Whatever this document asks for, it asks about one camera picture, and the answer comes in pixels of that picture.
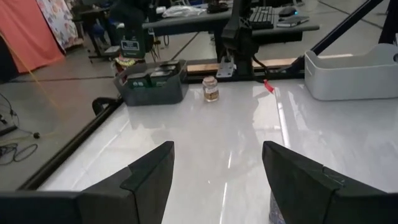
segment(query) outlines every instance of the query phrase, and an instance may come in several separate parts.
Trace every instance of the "gray floor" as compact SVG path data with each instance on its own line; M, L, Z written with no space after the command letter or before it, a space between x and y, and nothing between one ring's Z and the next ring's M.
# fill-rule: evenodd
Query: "gray floor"
M341 12L354 11L364 0L322 0L336 7L333 9L317 1L303 0L306 5L301 7L302 14L309 14L312 20L319 21L321 29L306 32L301 42L286 44L269 44L260 48L259 59L291 58L302 55L314 46L321 38L347 17ZM364 19L382 26L385 16L377 15L385 12L388 1L384 1ZM361 21L345 33L323 54L360 54L377 44L381 33L380 28ZM170 46L160 50L162 60L173 57L195 34L176 35L170 37ZM186 60L215 58L214 45L207 33L198 34L194 40L178 55ZM38 150L22 162L13 162L0 166L0 190L14 190L26 181L39 167L62 148L84 125L94 118L91 102L99 96L115 97L117 91L113 87L109 62L94 62L91 64L85 49L77 50L58 64L36 70L35 75L49 95L61 107L58 113L45 95L41 92L32 77L23 75L16 81L0 85L0 92L6 96L21 119L21 128L40 132L42 135L55 131L51 136L44 136L36 141L32 138L20 142L20 147L32 143L39 145ZM25 136L26 133L12 133L3 140Z

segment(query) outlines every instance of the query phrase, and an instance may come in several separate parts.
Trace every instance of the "wooden board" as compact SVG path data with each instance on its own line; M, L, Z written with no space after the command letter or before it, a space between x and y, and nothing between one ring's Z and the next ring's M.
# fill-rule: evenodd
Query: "wooden board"
M342 55L326 55L320 56L320 58L333 58L333 57L350 57L352 54L342 54ZM286 59L271 59L271 60L260 60L261 63L268 67L275 67L275 66L287 66L294 62L296 58L286 58ZM259 68L256 62L253 62L254 68ZM209 64L202 64L202 65L188 65L188 72L195 73L195 72L211 72L217 71L218 64L217 63L209 63Z

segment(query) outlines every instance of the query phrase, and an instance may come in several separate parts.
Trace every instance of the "red clip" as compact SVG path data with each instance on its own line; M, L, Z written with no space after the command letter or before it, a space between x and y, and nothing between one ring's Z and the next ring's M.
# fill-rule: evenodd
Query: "red clip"
M264 80L264 87L270 92L274 93L274 87L268 83L268 80Z

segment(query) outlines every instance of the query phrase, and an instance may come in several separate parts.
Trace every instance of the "black metal frame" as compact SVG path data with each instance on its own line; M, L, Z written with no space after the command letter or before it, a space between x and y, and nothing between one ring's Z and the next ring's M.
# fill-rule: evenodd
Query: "black metal frame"
M343 35L349 28L362 19L368 12L374 9L382 0L367 0L336 28L334 28L325 38L319 41L311 50L317 55L325 50L337 38ZM380 36L380 43L392 43L398 27L395 26L394 21L398 21L398 1L391 0L388 8L388 15L384 23L382 34ZM288 68L279 66L269 68L271 73L267 76L270 80L303 78L304 58L303 56L297 58ZM264 74L261 68L254 69L255 76L261 78ZM189 83L201 82L203 77L207 75L215 75L215 72L203 72L190 74L187 78ZM250 81L255 77L231 77L227 79L220 79L221 82L235 82L235 81ZM44 183L50 175L58 169L58 167L70 156L76 149L120 106L123 100L98 98L93 102L93 109L96 113L96 118L92 120L80 133L78 133L57 155L55 155L48 163L46 163L38 172L36 172L24 185L19 189L35 190L42 183Z

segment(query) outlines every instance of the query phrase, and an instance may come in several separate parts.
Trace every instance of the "white table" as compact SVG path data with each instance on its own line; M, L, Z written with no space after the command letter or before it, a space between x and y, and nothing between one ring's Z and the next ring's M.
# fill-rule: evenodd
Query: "white table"
M163 223L268 223L265 140L342 174L398 192L398 100L314 100L303 80L220 83L220 100L191 85L177 105L121 106L41 187L82 190L166 140L175 141Z

